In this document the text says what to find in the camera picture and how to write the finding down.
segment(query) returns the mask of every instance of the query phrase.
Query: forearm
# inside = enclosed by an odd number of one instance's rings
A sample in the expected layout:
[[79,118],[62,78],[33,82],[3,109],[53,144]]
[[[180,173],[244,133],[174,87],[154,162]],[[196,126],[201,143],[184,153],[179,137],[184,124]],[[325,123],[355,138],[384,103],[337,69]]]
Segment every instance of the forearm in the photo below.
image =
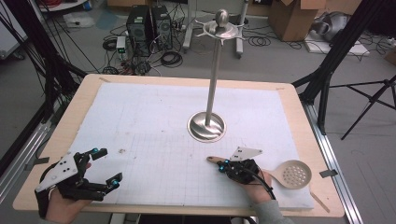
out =
[[260,224],[294,224],[289,218],[283,217],[276,200],[258,203],[253,207]]

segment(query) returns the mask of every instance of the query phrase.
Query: floor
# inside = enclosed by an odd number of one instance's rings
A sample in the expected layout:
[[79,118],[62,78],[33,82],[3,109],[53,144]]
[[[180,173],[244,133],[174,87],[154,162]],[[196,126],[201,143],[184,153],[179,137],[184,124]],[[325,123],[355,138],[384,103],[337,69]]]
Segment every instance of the floor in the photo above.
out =
[[[79,11],[74,8],[66,12]],[[126,13],[110,10],[101,5],[88,12],[96,24],[91,28],[71,29],[69,34],[96,67],[105,64],[103,37],[113,28],[126,22]],[[202,17],[199,20],[211,20]],[[267,25],[265,18],[249,17],[247,28]],[[270,32],[270,28],[256,30]],[[93,68],[65,34],[60,34],[72,63],[85,71]],[[149,71],[149,76],[209,78],[212,61],[213,41],[208,37],[194,37],[191,50],[182,54],[183,64],[177,68],[157,67]],[[363,42],[367,49],[375,49],[376,44]],[[244,54],[238,59],[234,53],[235,43],[226,41],[219,67],[220,79],[286,82],[291,83],[315,71],[325,55],[308,53],[304,46],[294,49],[287,43],[271,39],[265,47],[251,46],[244,42]],[[370,55],[361,58],[347,56],[335,71],[332,85],[348,83],[382,81],[391,79],[395,66],[383,59],[384,55],[372,50]],[[374,94],[381,84],[364,85],[359,90]],[[391,91],[387,90],[381,100],[393,104]],[[0,156],[11,146],[20,131],[41,106],[44,96],[40,83],[28,59],[9,58],[0,61]],[[352,193],[353,199],[365,223],[394,223],[396,220],[396,116],[395,111],[375,104],[353,131],[341,140],[341,136],[357,119],[368,99],[348,88],[330,89],[326,117],[326,132],[332,144],[335,156],[340,163],[343,175]],[[28,176],[25,171],[18,179],[13,190],[0,204],[2,223],[30,223],[38,218],[36,212],[20,212],[12,208],[12,202],[21,184]],[[81,214],[75,223],[108,223],[110,214]],[[136,216],[130,215],[125,223],[134,223]],[[347,223],[341,218],[302,218],[292,217],[295,223]]]

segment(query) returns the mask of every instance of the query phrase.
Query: human hand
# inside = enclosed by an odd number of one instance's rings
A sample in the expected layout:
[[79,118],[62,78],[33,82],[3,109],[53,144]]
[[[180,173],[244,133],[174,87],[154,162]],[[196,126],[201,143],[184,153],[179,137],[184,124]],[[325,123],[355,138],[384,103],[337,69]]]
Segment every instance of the human hand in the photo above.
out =
[[[272,178],[268,173],[266,173],[264,170],[261,170],[258,175],[269,187],[271,187]],[[272,200],[269,193],[257,179],[246,185],[240,184],[240,186],[247,192],[247,196],[254,203],[264,203]]]
[[71,223],[81,211],[82,208],[90,204],[92,200],[71,200],[62,197],[58,189],[50,193],[49,208],[47,210],[46,220],[56,223]]

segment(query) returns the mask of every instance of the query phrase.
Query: grid paper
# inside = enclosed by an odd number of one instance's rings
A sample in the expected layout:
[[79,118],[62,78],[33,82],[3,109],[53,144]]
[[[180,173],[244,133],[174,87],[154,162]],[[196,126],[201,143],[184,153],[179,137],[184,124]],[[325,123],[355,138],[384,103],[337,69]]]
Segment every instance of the grid paper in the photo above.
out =
[[[189,118],[205,111],[208,88],[104,83],[70,151],[106,147],[86,177],[103,183],[122,172],[120,187],[104,203],[249,206],[245,192],[207,156],[229,158],[237,147],[263,150],[258,165],[274,170],[298,160],[277,91],[217,88],[213,112],[226,122],[223,138],[201,143],[188,133]],[[312,208],[309,188],[285,189],[275,180],[282,208]]]

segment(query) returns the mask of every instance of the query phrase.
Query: cardboard box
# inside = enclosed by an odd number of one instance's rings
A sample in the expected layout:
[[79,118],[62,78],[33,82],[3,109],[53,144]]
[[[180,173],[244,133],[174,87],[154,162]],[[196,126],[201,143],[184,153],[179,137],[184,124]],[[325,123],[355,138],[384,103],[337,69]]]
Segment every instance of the cardboard box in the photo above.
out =
[[318,11],[318,16],[322,15],[323,12],[344,12],[348,15],[353,15],[356,8],[358,8],[361,0],[327,0],[326,7]]
[[247,14],[250,16],[268,16],[271,6],[253,4],[253,0],[248,0]]
[[302,41],[326,0],[274,0],[268,23],[283,41]]
[[394,48],[393,50],[391,50],[387,56],[385,56],[385,60],[387,60],[390,63],[393,63],[394,65],[396,65],[396,48]]
[[151,6],[152,0],[107,0],[109,7],[131,7],[133,5]]

